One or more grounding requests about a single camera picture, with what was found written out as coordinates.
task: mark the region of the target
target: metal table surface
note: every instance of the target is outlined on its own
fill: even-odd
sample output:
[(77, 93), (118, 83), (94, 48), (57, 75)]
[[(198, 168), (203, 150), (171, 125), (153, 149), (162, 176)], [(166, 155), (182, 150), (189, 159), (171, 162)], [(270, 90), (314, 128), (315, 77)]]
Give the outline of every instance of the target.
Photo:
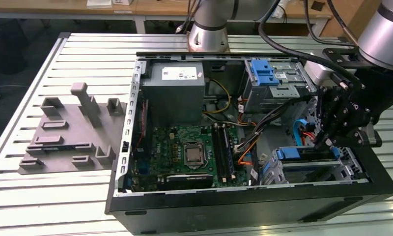
[[(306, 37), (274, 37), (286, 47), (309, 52), (326, 46)], [(231, 52), (274, 52), (257, 36), (229, 36)], [(97, 102), (126, 101), (137, 51), (186, 51), (186, 38), (151, 34), (77, 34), (59, 38), (0, 138), (0, 236), (130, 235), (103, 214), (110, 171), (22, 176), (18, 162), (33, 137), (45, 97), (78, 103), (73, 82), (86, 82)], [(383, 139), (374, 151), (393, 179), (393, 107), (375, 129)], [(327, 222), (186, 233), (186, 235), (393, 235), (393, 197), (363, 205)]]

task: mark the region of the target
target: green motherboard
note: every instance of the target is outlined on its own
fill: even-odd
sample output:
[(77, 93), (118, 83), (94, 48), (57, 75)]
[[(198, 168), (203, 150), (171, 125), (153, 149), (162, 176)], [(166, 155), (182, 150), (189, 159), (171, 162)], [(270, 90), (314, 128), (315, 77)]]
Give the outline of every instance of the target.
[[(171, 175), (211, 175), (210, 187), (246, 185), (243, 168), (235, 169), (235, 178), (227, 181), (217, 175), (211, 129), (211, 126), (173, 126), (153, 129), (150, 158), (135, 163), (139, 173), (135, 175), (138, 182), (135, 191), (158, 191), (159, 177)], [(233, 147), (238, 142), (234, 126), (226, 127), (226, 134), (229, 147)]]

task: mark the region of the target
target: ram slot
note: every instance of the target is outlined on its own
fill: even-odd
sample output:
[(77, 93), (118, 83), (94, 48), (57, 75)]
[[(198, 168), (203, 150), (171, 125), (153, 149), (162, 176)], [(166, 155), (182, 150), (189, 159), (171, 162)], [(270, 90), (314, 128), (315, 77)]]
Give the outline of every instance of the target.
[(217, 124), (211, 126), (210, 133), (211, 133), (211, 142), (213, 142), (213, 149), (214, 149), (214, 159), (215, 159), (215, 167), (217, 167), (217, 178), (221, 182), (226, 182), (226, 170), (225, 166), (226, 163), (222, 158), (222, 138), (221, 138), (221, 132), (218, 130)]
[(223, 139), (223, 156), (225, 156), (225, 161), (226, 161), (226, 171), (227, 171), (227, 176), (229, 179), (234, 179), (234, 165), (233, 165), (233, 156), (231, 156), (231, 147), (230, 147), (230, 140), (229, 140), (229, 133), (227, 133), (227, 128), (222, 124), (222, 139)]

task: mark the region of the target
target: desk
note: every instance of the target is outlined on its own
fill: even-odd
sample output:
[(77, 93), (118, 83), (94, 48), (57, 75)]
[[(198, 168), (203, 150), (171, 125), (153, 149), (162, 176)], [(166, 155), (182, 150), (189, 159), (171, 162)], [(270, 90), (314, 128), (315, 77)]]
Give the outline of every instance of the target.
[[(271, 37), (285, 47), (322, 50), (307, 37)], [(229, 35), (234, 53), (275, 53), (258, 36)], [(26, 95), (0, 137), (0, 236), (87, 235), (130, 236), (111, 216), (103, 214), (110, 170), (19, 175), (18, 162), (33, 138), (45, 97), (78, 103), (70, 95), (73, 82), (87, 83), (97, 102), (109, 97), (127, 101), (137, 51), (186, 51), (185, 35), (78, 34), (58, 38)], [(374, 152), (393, 179), (393, 106), (374, 126), (383, 145)], [(327, 222), (273, 225), (193, 232), (202, 236), (339, 236), (393, 235), (393, 197), (363, 205)]]
[[(86, 0), (0, 0), (0, 18), (133, 20), (137, 33), (145, 33), (145, 20), (182, 21), (186, 17), (187, 0), (134, 0), (129, 6), (113, 5), (102, 9), (86, 9), (85, 3)], [(285, 11), (289, 23), (305, 24), (298, 0), (286, 5)], [(309, 10), (309, 13), (313, 31), (319, 35), (331, 13), (326, 7), (321, 12)], [(282, 19), (270, 18), (267, 22), (281, 23)]]

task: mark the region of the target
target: sticker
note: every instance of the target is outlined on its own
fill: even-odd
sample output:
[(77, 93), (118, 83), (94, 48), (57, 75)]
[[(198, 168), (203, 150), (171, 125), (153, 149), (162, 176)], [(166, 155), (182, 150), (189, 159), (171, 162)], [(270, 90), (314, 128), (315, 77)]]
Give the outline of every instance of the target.
[(254, 169), (250, 170), (250, 175), (257, 180), (257, 172)]
[(243, 106), (241, 104), (238, 104), (238, 107), (237, 108), (238, 108), (238, 112), (239, 113), (243, 113)]
[(131, 14), (131, 11), (113, 11), (113, 13), (118, 13), (118, 14)]
[(161, 80), (195, 80), (195, 67), (165, 67), (161, 70)]
[(274, 74), (274, 77), (277, 77), (277, 78), (282, 78), (282, 79), (286, 79), (286, 75), (285, 75), (285, 73), (275, 73), (275, 74)]

